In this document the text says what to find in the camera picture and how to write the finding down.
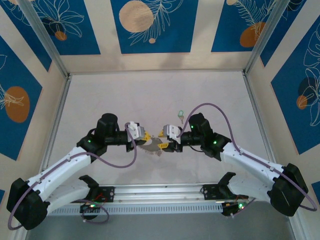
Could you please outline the grey metal keyring holder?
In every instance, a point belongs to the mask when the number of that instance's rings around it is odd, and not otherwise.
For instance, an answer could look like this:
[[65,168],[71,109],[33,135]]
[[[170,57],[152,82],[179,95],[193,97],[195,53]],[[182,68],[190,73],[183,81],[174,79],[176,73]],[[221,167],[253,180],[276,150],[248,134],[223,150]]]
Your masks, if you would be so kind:
[[162,150],[158,147],[158,144],[163,143],[162,140],[158,137],[152,136],[150,140],[147,141],[148,145],[139,147],[140,149],[144,150],[149,155],[156,155],[157,152],[162,153]]

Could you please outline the circuit board with green light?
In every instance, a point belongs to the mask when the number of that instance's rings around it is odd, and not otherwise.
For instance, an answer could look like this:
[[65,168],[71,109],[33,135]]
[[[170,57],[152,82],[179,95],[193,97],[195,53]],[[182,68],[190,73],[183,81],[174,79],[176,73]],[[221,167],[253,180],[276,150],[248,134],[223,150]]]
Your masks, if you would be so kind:
[[236,202],[224,202],[222,203],[222,215],[225,217],[231,217],[236,215],[238,212],[242,211],[246,205],[247,201],[236,201]]
[[80,210],[81,214],[99,214],[102,209],[102,204],[97,202],[92,202],[89,200],[80,199],[78,200],[80,203]]

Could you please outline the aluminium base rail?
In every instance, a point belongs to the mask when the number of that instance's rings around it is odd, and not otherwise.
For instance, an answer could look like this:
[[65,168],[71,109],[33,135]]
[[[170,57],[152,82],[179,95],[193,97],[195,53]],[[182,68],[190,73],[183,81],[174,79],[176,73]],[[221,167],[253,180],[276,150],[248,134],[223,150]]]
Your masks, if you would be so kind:
[[115,187],[114,202],[203,200],[204,183],[122,184]]

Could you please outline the aluminium table side rail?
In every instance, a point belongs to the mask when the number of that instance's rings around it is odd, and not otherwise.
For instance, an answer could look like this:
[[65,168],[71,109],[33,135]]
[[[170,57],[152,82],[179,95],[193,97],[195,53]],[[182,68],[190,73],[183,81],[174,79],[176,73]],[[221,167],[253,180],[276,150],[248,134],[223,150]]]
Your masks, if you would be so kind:
[[242,76],[243,76],[244,84],[245,84],[245,87],[246,87],[246,90],[247,90],[247,93],[248,93],[248,96],[249,96],[249,99],[250,99],[250,102],[252,105],[252,109],[253,109],[257,124],[258,124],[258,128],[259,128],[259,131],[260,131],[260,134],[262,137],[262,141],[263,141],[266,153],[267,153],[267,157],[273,163],[277,163],[277,160],[275,158],[271,143],[270,143],[268,136],[267,136],[265,125],[264,125],[262,115],[261,115],[261,112],[260,112],[260,109],[258,106],[258,102],[256,100],[254,91],[253,91],[251,83],[250,83],[250,79],[248,78],[248,75],[244,71],[242,71]]
[[62,118],[62,114],[63,114],[63,110],[66,104],[66,100],[67,100],[67,96],[68,96],[68,92],[70,89],[70,85],[71,85],[71,81],[72,81],[72,76],[69,74],[66,78],[65,84],[63,86],[63,90],[62,90],[62,94],[60,96],[60,101],[58,104],[58,108],[56,111],[56,115],[54,118],[54,122],[52,125],[52,129],[50,131],[50,135],[47,141],[47,145],[45,147],[44,153],[43,153],[43,158],[39,167],[39,173],[42,172],[43,170],[45,170],[48,166],[49,166],[49,160],[50,157],[52,155],[52,151],[53,151],[53,147],[54,147],[54,143],[57,137],[57,133],[58,133],[58,128],[60,125],[60,121]]

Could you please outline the aluminium frame post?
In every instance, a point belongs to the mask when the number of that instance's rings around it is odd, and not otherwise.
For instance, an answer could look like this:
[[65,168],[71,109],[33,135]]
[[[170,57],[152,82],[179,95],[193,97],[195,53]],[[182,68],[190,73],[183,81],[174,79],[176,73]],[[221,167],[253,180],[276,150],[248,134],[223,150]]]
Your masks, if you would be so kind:
[[66,79],[68,79],[70,72],[67,70],[64,62],[62,61],[54,42],[48,34],[32,3],[29,0],[16,1],[44,49],[46,50],[50,58],[54,61],[60,73]]
[[273,34],[277,24],[279,23],[283,13],[285,12],[287,6],[289,5],[290,0],[276,0],[274,9],[271,11],[268,20],[265,23],[265,26],[253,47],[250,58],[243,69],[242,73],[244,76],[248,76],[248,74],[253,69],[256,61],[260,57],[261,53],[265,49],[271,35]]

